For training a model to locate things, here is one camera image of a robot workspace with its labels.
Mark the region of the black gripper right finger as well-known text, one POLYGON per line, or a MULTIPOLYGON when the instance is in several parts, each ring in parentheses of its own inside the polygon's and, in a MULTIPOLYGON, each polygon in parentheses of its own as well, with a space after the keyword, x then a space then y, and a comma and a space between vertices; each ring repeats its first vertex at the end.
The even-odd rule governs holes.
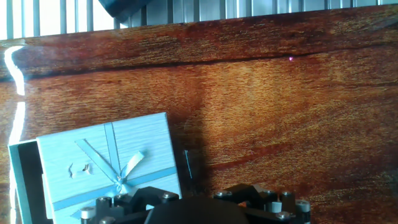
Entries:
POLYGON ((310 224, 311 206, 289 191, 278 193, 258 185, 238 184, 217 190, 213 198, 231 202, 248 223, 310 224))

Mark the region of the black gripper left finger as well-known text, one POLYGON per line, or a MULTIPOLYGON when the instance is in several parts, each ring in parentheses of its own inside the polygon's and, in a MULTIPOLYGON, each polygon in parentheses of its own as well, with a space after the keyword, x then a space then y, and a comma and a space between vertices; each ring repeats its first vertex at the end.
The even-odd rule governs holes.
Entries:
POLYGON ((80 223, 144 223, 150 212, 148 205, 156 207, 179 198, 179 194, 155 187, 138 189, 134 195, 99 197, 94 205, 80 210, 80 223))

